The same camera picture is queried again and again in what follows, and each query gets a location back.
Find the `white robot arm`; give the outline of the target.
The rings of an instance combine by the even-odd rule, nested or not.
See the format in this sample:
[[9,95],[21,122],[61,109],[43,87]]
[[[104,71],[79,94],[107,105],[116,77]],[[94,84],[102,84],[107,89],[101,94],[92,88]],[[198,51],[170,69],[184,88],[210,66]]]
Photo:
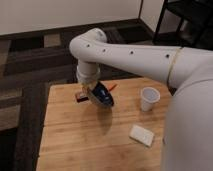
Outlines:
[[99,28],[70,41],[77,78],[91,84],[101,64],[175,90],[165,118],[162,171],[213,171],[213,51],[178,46],[109,44]]

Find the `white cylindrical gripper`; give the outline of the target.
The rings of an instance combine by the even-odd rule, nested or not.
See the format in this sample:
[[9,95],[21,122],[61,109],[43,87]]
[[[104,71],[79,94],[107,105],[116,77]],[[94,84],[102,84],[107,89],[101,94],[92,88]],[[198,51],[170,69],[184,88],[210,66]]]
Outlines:
[[76,71],[77,80],[81,83],[82,92],[91,97],[91,89],[94,88],[100,78],[100,67],[97,63],[79,61]]

